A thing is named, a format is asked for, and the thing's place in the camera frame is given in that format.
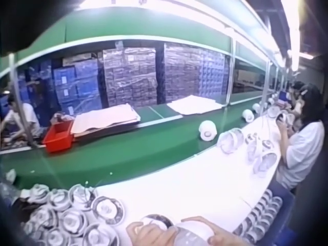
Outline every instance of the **stack of paper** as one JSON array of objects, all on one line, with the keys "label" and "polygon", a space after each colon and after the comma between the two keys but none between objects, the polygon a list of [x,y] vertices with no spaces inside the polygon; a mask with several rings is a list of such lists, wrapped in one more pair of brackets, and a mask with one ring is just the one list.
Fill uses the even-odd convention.
[{"label": "stack of paper", "polygon": [[222,108],[222,104],[215,100],[193,95],[173,101],[168,106],[183,115],[203,114]]},{"label": "stack of paper", "polygon": [[72,134],[90,133],[90,129],[103,129],[118,125],[139,122],[140,116],[129,104],[94,110],[80,114],[75,118]]}]

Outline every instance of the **red plastic bin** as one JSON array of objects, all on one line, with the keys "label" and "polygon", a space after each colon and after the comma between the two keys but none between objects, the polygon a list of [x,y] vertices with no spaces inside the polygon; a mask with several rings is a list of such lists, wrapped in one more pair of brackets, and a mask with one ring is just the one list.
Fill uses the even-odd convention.
[{"label": "red plastic bin", "polygon": [[73,135],[71,128],[73,120],[64,121],[52,125],[43,140],[49,153],[69,149],[72,146]]}]

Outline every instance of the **metal pole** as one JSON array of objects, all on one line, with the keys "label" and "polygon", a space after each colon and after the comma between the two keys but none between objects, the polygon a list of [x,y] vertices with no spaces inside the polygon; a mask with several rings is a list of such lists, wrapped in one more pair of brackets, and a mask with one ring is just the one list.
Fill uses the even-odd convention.
[{"label": "metal pole", "polygon": [[263,112],[264,112],[264,103],[267,100],[267,97],[266,96],[268,94],[268,89],[269,89],[270,66],[271,66],[271,61],[268,59],[266,61],[265,78],[264,78],[264,88],[263,88],[263,94],[262,94],[262,100],[261,100],[260,115],[263,115]]},{"label": "metal pole", "polygon": [[234,30],[232,30],[231,35],[231,58],[230,58],[230,64],[229,64],[229,80],[228,80],[228,91],[227,91],[227,97],[225,98],[225,104],[228,105],[230,103],[230,98],[232,94],[232,88],[234,85],[234,71],[235,71],[235,63],[236,63],[236,38],[234,35]]},{"label": "metal pole", "polygon": [[278,73],[279,73],[279,69],[278,68],[276,68],[276,77],[275,77],[275,88],[274,88],[274,90],[275,90],[275,92],[277,91],[277,87],[278,87],[278,85],[277,85],[277,83],[278,83]]},{"label": "metal pole", "polygon": [[11,89],[11,93],[14,96],[15,102],[16,102],[16,106],[17,106],[17,111],[18,111],[18,115],[20,116],[25,134],[27,136],[27,141],[30,143],[31,146],[35,147],[35,144],[33,142],[33,137],[31,132],[28,129],[28,123],[26,121],[25,118],[25,114],[23,111],[23,104],[22,104],[22,100],[19,94],[19,86],[18,86],[18,77],[17,77],[17,71],[16,71],[16,66],[15,66],[15,55],[14,54],[9,54],[8,57],[9,60],[9,68],[10,68],[10,89]]},{"label": "metal pole", "polygon": [[264,24],[267,27],[269,34],[271,34],[271,21],[270,17],[267,14],[264,16]]},{"label": "metal pole", "polygon": [[282,76],[281,77],[281,84],[280,84],[280,91],[283,90],[283,82],[284,82],[284,80],[285,80],[285,76]]}]

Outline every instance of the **human hand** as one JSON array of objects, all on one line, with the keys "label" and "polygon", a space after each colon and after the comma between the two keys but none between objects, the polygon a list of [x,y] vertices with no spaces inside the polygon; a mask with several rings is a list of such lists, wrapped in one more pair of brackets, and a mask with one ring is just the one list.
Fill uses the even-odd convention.
[{"label": "human hand", "polygon": [[214,232],[214,236],[208,239],[209,245],[212,246],[247,246],[240,237],[226,231],[225,229],[217,226],[216,224],[208,221],[207,219],[197,216],[192,218],[183,219],[184,221],[199,221],[208,225]]},{"label": "human hand", "polygon": [[293,128],[292,127],[288,127],[287,128],[287,136],[288,136],[288,138],[291,137],[291,136],[293,136],[294,134],[295,134],[295,132],[294,132]]},{"label": "human hand", "polygon": [[156,224],[143,226],[142,222],[134,222],[128,225],[127,233],[133,246],[173,246],[177,229],[170,227],[163,231]]},{"label": "human hand", "polygon": [[4,143],[8,144],[12,141],[12,138],[11,137],[6,137],[4,138]]},{"label": "human hand", "polygon": [[280,119],[278,119],[276,122],[280,133],[287,132],[287,124],[285,122],[281,121]]}]

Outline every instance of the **factory worker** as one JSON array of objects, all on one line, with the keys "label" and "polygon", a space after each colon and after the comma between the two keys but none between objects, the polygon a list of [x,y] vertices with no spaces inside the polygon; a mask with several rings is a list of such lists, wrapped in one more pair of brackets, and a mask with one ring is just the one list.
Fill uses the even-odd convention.
[{"label": "factory worker", "polygon": [[[216,224],[211,223],[207,219],[197,216],[193,218],[183,219],[184,221],[199,221],[207,224],[214,232],[214,236],[208,239],[209,245],[212,246],[248,246],[240,237],[227,232]],[[142,222],[131,223],[127,227],[127,233],[132,241],[133,246],[173,246],[174,239],[178,233],[175,227],[170,227],[167,231],[163,231],[156,224],[148,224],[143,226],[137,233],[137,228],[142,227]]]},{"label": "factory worker", "polygon": [[[11,142],[13,140],[16,140],[20,137],[25,137],[25,130],[23,127],[22,120],[17,112],[17,104],[14,100],[14,97],[12,94],[8,96],[8,106],[10,108],[10,111],[4,118],[4,120],[1,122],[1,131],[5,128],[6,124],[14,123],[19,127],[19,131],[14,133],[11,137],[5,138],[4,142]],[[33,110],[32,105],[23,103],[23,112],[26,118],[26,121],[28,123],[28,130],[32,132],[32,135],[34,137],[39,137],[41,133],[40,124],[36,117],[36,114]]]},{"label": "factory worker", "polygon": [[301,102],[299,101],[299,95],[303,86],[303,82],[297,81],[290,87],[287,94],[287,99],[289,99],[291,102],[291,105],[287,108],[287,110],[289,113],[294,114],[296,117],[299,117],[301,114]]},{"label": "factory worker", "polygon": [[277,121],[280,131],[279,163],[276,179],[285,188],[295,188],[311,171],[322,149],[324,126],[321,121],[324,105],[320,91],[314,85],[305,85],[300,90],[301,127],[288,138],[286,123]]}]

